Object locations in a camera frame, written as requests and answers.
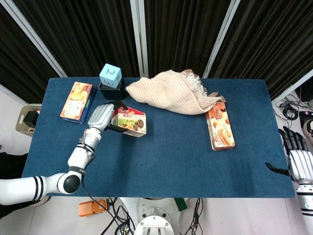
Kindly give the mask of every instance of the black container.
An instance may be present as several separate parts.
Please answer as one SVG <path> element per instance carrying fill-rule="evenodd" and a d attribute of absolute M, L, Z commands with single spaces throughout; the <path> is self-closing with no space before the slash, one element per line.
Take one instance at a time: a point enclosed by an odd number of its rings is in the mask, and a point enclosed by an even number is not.
<path fill-rule="evenodd" d="M 37 123 L 37 118 L 38 118 L 38 113 L 36 111 L 29 111 L 26 117 L 24 118 L 24 122 L 28 126 L 35 128 L 36 123 Z"/>
<path fill-rule="evenodd" d="M 103 85 L 101 82 L 99 84 L 99 89 L 105 99 L 124 99 L 124 87 L 124 78 L 121 79 L 116 88 L 108 87 L 106 85 Z"/>

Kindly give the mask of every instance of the orange device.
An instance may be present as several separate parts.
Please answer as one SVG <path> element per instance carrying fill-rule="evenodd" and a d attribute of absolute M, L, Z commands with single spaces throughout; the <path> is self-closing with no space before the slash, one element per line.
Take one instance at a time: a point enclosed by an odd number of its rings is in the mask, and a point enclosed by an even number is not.
<path fill-rule="evenodd" d="M 78 205 L 78 212 L 80 217 L 89 216 L 93 214 L 98 214 L 106 211 L 109 208 L 109 200 L 108 199 L 100 199 L 97 200 L 104 208 L 98 205 L 94 201 L 82 202 Z"/>

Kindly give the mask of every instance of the black joint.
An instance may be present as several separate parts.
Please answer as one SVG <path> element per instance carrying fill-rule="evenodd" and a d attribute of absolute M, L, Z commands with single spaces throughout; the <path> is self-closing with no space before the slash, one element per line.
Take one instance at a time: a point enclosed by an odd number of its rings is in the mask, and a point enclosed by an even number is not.
<path fill-rule="evenodd" d="M 74 193 L 78 190 L 80 179 L 77 175 L 70 175 L 64 180 L 63 188 L 67 193 Z"/>

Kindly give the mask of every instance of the white robotic arm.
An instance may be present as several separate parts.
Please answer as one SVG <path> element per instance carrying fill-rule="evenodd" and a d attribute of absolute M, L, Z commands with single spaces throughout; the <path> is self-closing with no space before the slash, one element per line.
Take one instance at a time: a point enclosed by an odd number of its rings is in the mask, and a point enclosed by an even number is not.
<path fill-rule="evenodd" d="M 127 109 L 121 101 L 116 101 L 100 105 L 94 110 L 88 121 L 89 129 L 84 131 L 83 137 L 67 162 L 68 173 L 58 173 L 50 177 L 35 176 L 0 180 L 0 204 L 12 205 L 38 200 L 47 193 L 74 193 L 79 188 L 87 165 L 94 159 L 93 152 L 101 140 L 101 132 L 110 127 L 113 113 L 120 106 Z"/>

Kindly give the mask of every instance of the black curtain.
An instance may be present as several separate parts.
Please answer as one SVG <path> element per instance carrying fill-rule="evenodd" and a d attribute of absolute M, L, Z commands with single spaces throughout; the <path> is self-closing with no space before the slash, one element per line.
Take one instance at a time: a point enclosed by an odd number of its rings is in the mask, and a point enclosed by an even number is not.
<path fill-rule="evenodd" d="M 139 76 L 129 0 L 14 0 L 68 76 Z"/>
<path fill-rule="evenodd" d="M 242 0 L 209 77 L 265 79 L 271 98 L 313 69 L 313 1 Z"/>
<path fill-rule="evenodd" d="M 28 103 L 41 103 L 52 69 L 0 4 L 0 84 Z"/>
<path fill-rule="evenodd" d="M 230 0 L 145 0 L 149 76 L 192 69 L 202 76 Z"/>

